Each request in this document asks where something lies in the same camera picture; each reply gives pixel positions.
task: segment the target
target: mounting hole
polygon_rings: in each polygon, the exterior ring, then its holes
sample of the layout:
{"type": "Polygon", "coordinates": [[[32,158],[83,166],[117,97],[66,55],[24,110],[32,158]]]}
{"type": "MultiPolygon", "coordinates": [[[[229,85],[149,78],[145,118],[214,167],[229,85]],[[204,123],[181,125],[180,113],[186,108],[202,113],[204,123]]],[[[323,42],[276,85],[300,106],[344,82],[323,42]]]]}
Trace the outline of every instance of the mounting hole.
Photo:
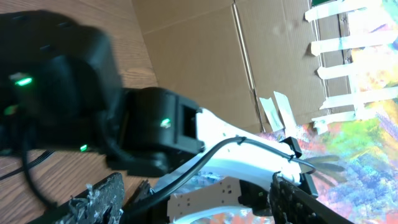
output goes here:
{"type": "Polygon", "coordinates": [[[41,51],[43,52],[53,52],[55,50],[55,47],[51,45],[46,45],[40,48],[41,51]]]}
{"type": "Polygon", "coordinates": [[[61,28],[71,28],[72,24],[70,22],[61,22],[60,24],[58,24],[58,26],[61,28]]]}

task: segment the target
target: black wire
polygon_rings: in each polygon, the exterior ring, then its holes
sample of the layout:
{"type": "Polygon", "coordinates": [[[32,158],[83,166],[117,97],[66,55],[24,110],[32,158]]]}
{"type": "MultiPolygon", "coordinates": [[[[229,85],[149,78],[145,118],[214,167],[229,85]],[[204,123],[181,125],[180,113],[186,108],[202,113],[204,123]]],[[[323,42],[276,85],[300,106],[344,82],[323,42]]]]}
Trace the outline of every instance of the black wire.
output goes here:
{"type": "MultiPolygon", "coordinates": [[[[35,160],[33,160],[32,162],[30,162],[28,164],[28,167],[31,169],[37,165],[39,165],[40,163],[42,163],[44,160],[46,160],[48,157],[50,157],[53,154],[52,151],[45,151],[43,152],[38,158],[36,158],[35,160]]],[[[3,176],[0,177],[0,181],[7,179],[9,177],[12,177],[13,175],[19,174],[20,172],[24,171],[22,167],[9,172],[8,174],[5,174],[3,176]]]]}
{"type": "Polygon", "coordinates": [[[32,177],[29,172],[29,164],[27,161],[27,154],[29,150],[29,139],[27,137],[27,133],[23,133],[22,142],[19,144],[21,151],[21,161],[22,161],[22,170],[24,171],[25,180],[29,185],[29,188],[33,192],[33,194],[46,206],[47,209],[53,209],[57,207],[56,202],[51,202],[49,199],[44,197],[44,195],[38,190],[36,185],[33,183],[32,177]]]}
{"type": "MultiPolygon", "coordinates": [[[[156,192],[155,194],[144,198],[137,203],[133,204],[132,206],[128,207],[125,209],[121,223],[123,222],[129,222],[130,218],[133,217],[134,215],[140,214],[141,212],[144,212],[148,209],[150,209],[152,206],[156,205],[157,203],[163,201],[166,199],[169,195],[171,195],[174,191],[176,191],[179,187],[181,187],[183,184],[185,184],[189,179],[191,179],[210,159],[211,157],[216,154],[216,152],[221,149],[223,146],[233,143],[233,142],[238,142],[239,144],[246,143],[246,144],[252,144],[258,147],[261,147],[263,149],[266,149],[270,152],[273,152],[277,154],[278,156],[282,156],[283,158],[286,159],[291,159],[290,155],[280,152],[277,149],[274,149],[273,147],[270,147],[266,144],[263,144],[261,142],[252,140],[252,139],[247,139],[246,137],[235,137],[235,138],[228,138],[225,139],[221,142],[219,142],[217,145],[215,145],[213,148],[209,150],[202,158],[199,159],[199,161],[193,165],[189,170],[187,170],[184,174],[182,174],[177,180],[173,181],[171,184],[167,185],[164,187],[162,190],[156,192]]],[[[308,174],[312,174],[316,171],[316,168],[309,162],[305,162],[301,159],[293,158],[291,161],[298,162],[301,164],[304,164],[306,166],[309,166],[312,168],[308,174]]]]}

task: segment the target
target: power cord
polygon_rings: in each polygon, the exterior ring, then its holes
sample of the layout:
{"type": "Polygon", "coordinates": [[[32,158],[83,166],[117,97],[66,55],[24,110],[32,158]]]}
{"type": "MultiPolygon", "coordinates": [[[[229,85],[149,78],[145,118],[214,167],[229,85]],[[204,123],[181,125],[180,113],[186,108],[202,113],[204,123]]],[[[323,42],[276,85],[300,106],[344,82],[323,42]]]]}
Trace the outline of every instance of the power cord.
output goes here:
{"type": "MultiPolygon", "coordinates": [[[[36,158],[35,160],[33,160],[32,162],[30,162],[28,164],[28,167],[31,169],[37,165],[39,165],[40,163],[42,163],[43,161],[45,161],[47,158],[49,158],[51,155],[53,154],[52,151],[45,151],[43,152],[38,158],[36,158]]],[[[13,175],[19,174],[20,172],[24,171],[22,167],[9,172],[8,174],[5,174],[3,176],[0,177],[0,181],[7,179],[9,177],[12,177],[13,175]]]]}
{"type": "Polygon", "coordinates": [[[32,180],[32,176],[29,172],[29,163],[28,163],[28,151],[30,150],[31,145],[31,136],[33,135],[33,124],[28,118],[25,118],[23,115],[15,117],[15,122],[12,128],[12,146],[16,151],[21,152],[21,161],[22,161],[22,171],[25,176],[25,180],[28,183],[29,188],[32,193],[46,206],[47,210],[53,209],[57,207],[57,203],[51,202],[47,199],[37,188],[32,180]]]}
{"type": "Polygon", "coordinates": [[[294,161],[299,164],[303,164],[306,166],[309,166],[312,168],[311,171],[307,172],[308,174],[312,174],[316,171],[316,168],[314,165],[312,165],[309,162],[303,161],[301,159],[297,158],[291,158],[290,155],[280,152],[277,149],[274,149],[273,147],[270,147],[266,144],[263,144],[259,141],[253,140],[253,139],[248,139],[246,137],[235,137],[235,138],[228,138],[225,139],[221,142],[219,142],[217,145],[215,145],[213,148],[211,148],[200,160],[193,165],[189,170],[187,170],[184,174],[182,174],[177,180],[173,181],[171,184],[167,185],[164,187],[162,190],[156,192],[155,194],[142,199],[138,201],[137,203],[131,205],[130,207],[127,207],[123,213],[123,216],[121,218],[120,223],[126,223],[131,221],[130,219],[133,218],[135,215],[140,214],[148,209],[150,209],[152,206],[156,205],[157,203],[165,200],[168,196],[170,196],[175,190],[177,190],[179,187],[181,187],[183,184],[185,184],[189,179],[191,179],[213,156],[216,154],[216,152],[221,149],[223,146],[230,144],[230,143],[238,143],[240,144],[252,144],[258,147],[261,147],[265,150],[268,150],[270,152],[273,152],[277,154],[278,156],[281,156],[283,158],[288,159],[289,161],[294,161]]]}

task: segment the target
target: green led light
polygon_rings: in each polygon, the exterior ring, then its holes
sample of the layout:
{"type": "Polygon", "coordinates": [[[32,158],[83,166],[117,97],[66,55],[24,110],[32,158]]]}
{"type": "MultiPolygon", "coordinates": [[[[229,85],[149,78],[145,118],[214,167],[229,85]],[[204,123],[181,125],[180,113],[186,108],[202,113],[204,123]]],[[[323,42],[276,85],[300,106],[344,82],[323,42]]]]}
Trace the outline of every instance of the green led light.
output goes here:
{"type": "Polygon", "coordinates": [[[33,78],[23,78],[17,82],[15,82],[15,85],[19,85],[19,86],[24,86],[24,85],[28,85],[29,83],[31,83],[33,80],[33,78]]]}
{"type": "Polygon", "coordinates": [[[87,145],[81,146],[81,147],[80,147],[80,152],[84,152],[84,151],[86,151],[87,149],[88,149],[88,146],[87,146],[87,145]]]}
{"type": "Polygon", "coordinates": [[[17,112],[17,110],[18,110],[18,105],[9,106],[4,110],[4,115],[6,116],[13,115],[15,112],[17,112]]]}
{"type": "Polygon", "coordinates": [[[172,120],[171,119],[164,119],[161,123],[160,123],[160,127],[162,128],[169,128],[172,125],[172,120]]]}

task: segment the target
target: cable tie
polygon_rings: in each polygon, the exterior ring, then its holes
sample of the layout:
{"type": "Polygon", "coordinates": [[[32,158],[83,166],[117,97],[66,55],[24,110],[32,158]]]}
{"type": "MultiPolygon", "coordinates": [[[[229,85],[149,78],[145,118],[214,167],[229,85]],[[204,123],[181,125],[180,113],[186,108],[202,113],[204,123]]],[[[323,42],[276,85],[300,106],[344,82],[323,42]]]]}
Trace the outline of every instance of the cable tie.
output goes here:
{"type": "Polygon", "coordinates": [[[291,160],[295,157],[295,155],[290,155],[290,159],[288,160],[288,162],[291,162],[291,160]]]}
{"type": "Polygon", "coordinates": [[[246,139],[247,137],[242,137],[242,141],[238,142],[238,145],[240,146],[246,139]]]}

